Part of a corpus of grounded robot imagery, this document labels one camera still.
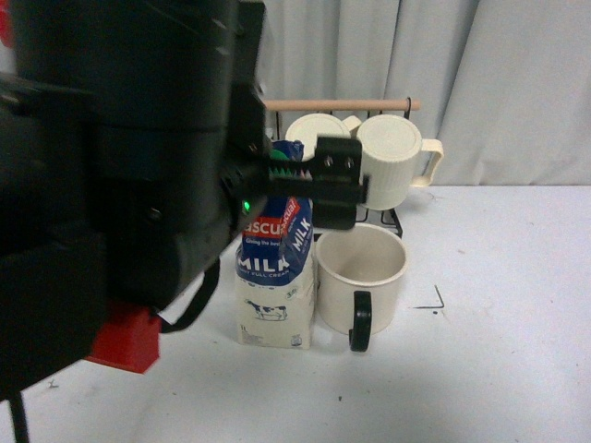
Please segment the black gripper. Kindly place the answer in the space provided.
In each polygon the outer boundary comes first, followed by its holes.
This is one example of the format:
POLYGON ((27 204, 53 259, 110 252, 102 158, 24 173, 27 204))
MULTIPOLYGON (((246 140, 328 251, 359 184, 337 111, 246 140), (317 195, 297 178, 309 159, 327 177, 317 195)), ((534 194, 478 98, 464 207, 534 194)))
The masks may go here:
POLYGON ((265 133, 266 107, 255 88, 232 87, 222 187, 230 205, 230 233, 237 237, 270 198, 306 198, 313 225, 350 230, 357 207, 367 200, 369 175, 361 171, 362 146, 352 138, 321 136, 307 161, 275 160, 265 133))

